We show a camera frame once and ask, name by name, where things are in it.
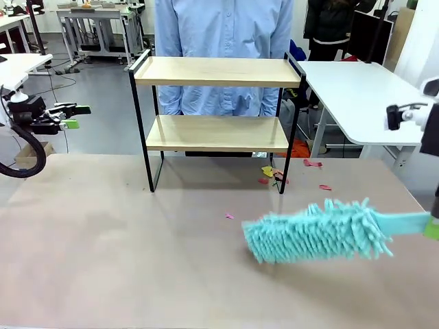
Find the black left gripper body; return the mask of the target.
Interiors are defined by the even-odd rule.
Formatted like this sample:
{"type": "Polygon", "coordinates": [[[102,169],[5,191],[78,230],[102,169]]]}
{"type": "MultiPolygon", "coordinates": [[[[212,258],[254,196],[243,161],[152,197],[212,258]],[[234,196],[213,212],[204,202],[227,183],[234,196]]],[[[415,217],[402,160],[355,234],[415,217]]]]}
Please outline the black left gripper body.
{"type": "Polygon", "coordinates": [[[56,135],[62,130],[62,120],[65,119],[64,108],[50,108],[36,112],[17,112],[8,110],[11,129],[16,133],[21,131],[35,135],[56,135]]]}

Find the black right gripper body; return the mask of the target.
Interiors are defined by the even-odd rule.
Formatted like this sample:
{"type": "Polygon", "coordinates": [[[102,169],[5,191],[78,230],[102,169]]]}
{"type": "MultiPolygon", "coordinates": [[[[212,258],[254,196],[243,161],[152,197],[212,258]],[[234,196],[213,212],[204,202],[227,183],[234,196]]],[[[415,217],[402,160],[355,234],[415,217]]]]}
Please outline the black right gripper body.
{"type": "Polygon", "coordinates": [[[421,139],[420,153],[439,156],[438,116],[438,103],[435,103],[427,117],[423,137],[421,139]]]}

